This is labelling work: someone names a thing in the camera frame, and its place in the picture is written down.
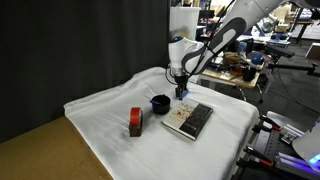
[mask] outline book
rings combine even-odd
[[[212,112],[212,108],[184,98],[162,123],[195,141]]]

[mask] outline white tablecloth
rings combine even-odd
[[[230,170],[256,107],[211,89],[189,83],[186,98],[214,109],[197,141],[161,123],[149,100],[166,94],[171,107],[175,85],[163,68],[136,74],[125,84],[70,102],[65,115],[72,121],[114,179],[223,179]],[[132,107],[143,110],[141,137],[129,137]]]

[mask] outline black curtain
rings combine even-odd
[[[0,143],[168,62],[169,0],[0,2]]]

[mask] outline black bowl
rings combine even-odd
[[[156,114],[166,114],[170,110],[170,98],[166,95],[158,95],[152,98],[152,110]]]

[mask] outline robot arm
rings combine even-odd
[[[202,46],[197,51],[185,54],[181,60],[181,66],[187,74],[200,74],[206,68],[214,55],[234,42],[241,34],[259,22],[263,17],[276,9],[280,4],[288,0],[236,0],[223,21],[223,26],[213,35],[209,47],[212,51],[206,52]],[[320,7],[319,0],[293,0],[290,1],[303,8]]]

